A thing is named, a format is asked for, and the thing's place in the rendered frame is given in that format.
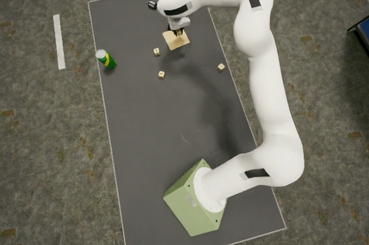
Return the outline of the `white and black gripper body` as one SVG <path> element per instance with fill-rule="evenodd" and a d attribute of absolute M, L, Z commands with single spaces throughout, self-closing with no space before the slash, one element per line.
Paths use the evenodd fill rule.
<path fill-rule="evenodd" d="M 174 30 L 172 23 L 175 22 L 174 18 L 168 18 L 168 24 L 170 25 L 171 30 Z"/>

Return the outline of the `beige square mat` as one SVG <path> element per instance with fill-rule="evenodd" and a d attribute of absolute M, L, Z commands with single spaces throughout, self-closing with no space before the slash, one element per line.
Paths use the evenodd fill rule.
<path fill-rule="evenodd" d="M 174 49 L 176 49 L 178 47 L 181 47 L 185 44 L 188 44 L 190 42 L 189 39 L 187 38 L 184 30 L 183 30 L 183 35 L 178 36 L 178 37 L 176 37 L 174 35 L 174 32 L 172 32 L 172 31 L 164 32 L 163 36 L 164 36 L 170 50 L 174 50 Z"/>

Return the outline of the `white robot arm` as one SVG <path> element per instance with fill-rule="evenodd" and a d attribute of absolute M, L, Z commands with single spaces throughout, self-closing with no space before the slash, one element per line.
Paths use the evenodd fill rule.
<path fill-rule="evenodd" d="M 159 0 L 157 3 L 162 16 L 174 18 L 174 30 L 190 25 L 186 16 L 201 7 L 240 8 L 234 23 L 234 42 L 248 58 L 248 83 L 263 144 L 212 171 L 206 167 L 196 171 L 195 194 L 212 213 L 223 210 L 230 196 L 257 185 L 286 186 L 296 181 L 304 170 L 302 143 L 289 111 L 269 27 L 272 6 L 273 0 Z"/>

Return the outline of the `green drink can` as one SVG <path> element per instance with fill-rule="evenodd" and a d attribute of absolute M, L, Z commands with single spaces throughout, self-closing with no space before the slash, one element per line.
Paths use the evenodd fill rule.
<path fill-rule="evenodd" d="M 107 51 L 98 50 L 96 56 L 98 60 L 109 69 L 112 69 L 116 66 L 116 61 L 111 57 L 111 55 Z"/>

